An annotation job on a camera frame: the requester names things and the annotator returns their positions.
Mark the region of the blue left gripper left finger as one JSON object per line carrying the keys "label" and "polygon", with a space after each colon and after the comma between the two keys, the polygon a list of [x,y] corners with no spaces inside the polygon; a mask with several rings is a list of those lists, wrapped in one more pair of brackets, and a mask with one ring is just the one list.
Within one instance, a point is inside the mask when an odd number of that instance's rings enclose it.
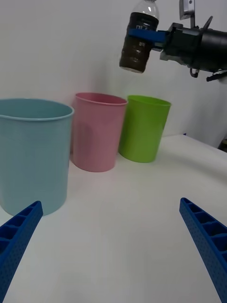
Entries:
{"label": "blue left gripper left finger", "polygon": [[42,216],[42,204],[36,201],[0,227],[0,302],[3,302],[6,296]]}

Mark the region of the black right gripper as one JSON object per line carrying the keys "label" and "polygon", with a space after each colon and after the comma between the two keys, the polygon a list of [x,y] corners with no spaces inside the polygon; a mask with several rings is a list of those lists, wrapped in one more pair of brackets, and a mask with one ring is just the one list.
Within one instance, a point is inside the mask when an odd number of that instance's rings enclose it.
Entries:
{"label": "black right gripper", "polygon": [[179,23],[173,23],[167,31],[130,29],[128,34],[152,44],[153,51],[161,52],[162,61],[174,61],[189,68],[200,43],[198,26],[185,28]]}

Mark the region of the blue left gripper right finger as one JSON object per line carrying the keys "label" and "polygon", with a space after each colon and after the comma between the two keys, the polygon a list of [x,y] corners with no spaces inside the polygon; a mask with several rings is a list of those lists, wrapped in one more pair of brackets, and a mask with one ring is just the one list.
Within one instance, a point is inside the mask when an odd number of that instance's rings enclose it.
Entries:
{"label": "blue left gripper right finger", "polygon": [[222,303],[227,302],[227,227],[187,198],[179,212]]}

